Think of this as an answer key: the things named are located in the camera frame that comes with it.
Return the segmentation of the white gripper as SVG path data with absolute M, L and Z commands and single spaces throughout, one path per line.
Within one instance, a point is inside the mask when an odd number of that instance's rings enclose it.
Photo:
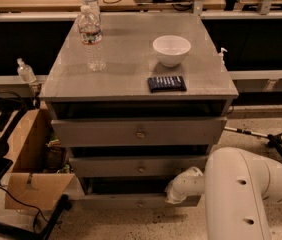
M 165 189 L 165 201 L 170 204 L 180 204 L 188 197 L 188 183 L 185 179 L 175 178 Z

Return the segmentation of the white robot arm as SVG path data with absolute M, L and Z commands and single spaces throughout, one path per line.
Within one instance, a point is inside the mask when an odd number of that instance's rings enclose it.
M 208 240 L 271 240 L 264 204 L 282 203 L 282 164 L 249 151 L 214 151 L 205 170 L 192 166 L 167 185 L 166 201 L 205 196 Z

